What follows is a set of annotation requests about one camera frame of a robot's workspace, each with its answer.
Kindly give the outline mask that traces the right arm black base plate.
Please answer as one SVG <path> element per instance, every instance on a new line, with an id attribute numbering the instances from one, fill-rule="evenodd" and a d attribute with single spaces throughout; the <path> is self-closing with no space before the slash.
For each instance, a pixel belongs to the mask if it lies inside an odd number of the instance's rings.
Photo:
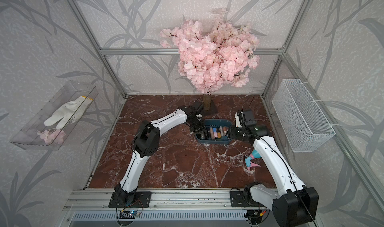
<path id="1" fill-rule="evenodd" d="M 262 186 L 240 190 L 230 190 L 231 207 L 265 207 L 272 208 L 273 199 L 271 193 Z"/>

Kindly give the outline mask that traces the teal plastic storage box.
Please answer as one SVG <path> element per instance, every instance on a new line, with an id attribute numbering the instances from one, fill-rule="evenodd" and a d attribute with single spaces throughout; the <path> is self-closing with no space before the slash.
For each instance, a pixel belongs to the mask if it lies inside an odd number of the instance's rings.
<path id="1" fill-rule="evenodd" d="M 199 143 L 202 144 L 229 144 L 232 139 L 228 131 L 231 122 L 225 119 L 206 119 L 205 127 L 195 134 Z"/>

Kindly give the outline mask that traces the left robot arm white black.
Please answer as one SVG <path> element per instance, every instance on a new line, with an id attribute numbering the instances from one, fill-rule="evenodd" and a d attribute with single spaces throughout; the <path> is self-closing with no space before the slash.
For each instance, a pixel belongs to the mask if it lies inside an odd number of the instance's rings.
<path id="1" fill-rule="evenodd" d="M 157 120 L 143 121 L 132 142 L 133 154 L 124 177 L 115 187 L 118 198 L 127 201 L 134 197 L 138 188 L 139 178 L 150 158 L 159 148 L 160 137 L 172 128 L 186 124 L 191 132 L 204 129 L 202 110 L 204 105 L 194 102 L 191 106 L 178 107 L 174 112 Z"/>

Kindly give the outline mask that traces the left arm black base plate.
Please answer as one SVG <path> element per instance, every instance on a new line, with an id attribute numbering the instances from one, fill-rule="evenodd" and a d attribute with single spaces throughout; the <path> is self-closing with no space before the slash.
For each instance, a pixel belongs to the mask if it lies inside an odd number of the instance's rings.
<path id="1" fill-rule="evenodd" d="M 148 208 L 152 192 L 136 192 L 135 194 L 117 194 L 114 192 L 110 199 L 109 208 Z"/>

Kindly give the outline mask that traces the gold black square lipstick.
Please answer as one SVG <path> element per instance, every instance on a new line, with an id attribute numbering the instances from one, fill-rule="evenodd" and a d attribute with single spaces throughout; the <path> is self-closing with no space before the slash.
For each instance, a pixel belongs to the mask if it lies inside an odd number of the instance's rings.
<path id="1" fill-rule="evenodd" d="M 217 131 L 217 138 L 222 138 L 221 130 L 219 128 L 216 128 Z"/>

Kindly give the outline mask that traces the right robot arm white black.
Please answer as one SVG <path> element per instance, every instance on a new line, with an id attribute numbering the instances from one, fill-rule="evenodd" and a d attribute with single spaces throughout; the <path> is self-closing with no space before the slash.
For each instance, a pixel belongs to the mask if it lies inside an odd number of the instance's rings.
<path id="1" fill-rule="evenodd" d="M 228 131 L 233 140 L 248 142 L 253 147 L 249 160 L 261 158 L 276 185 L 276 190 L 263 184 L 252 183 L 243 191 L 249 207 L 264 206 L 272 211 L 281 227 L 296 227 L 314 222 L 319 195 L 315 188 L 308 188 L 294 173 L 277 147 L 269 129 L 258 124 L 251 110 L 239 110 L 236 123 Z"/>

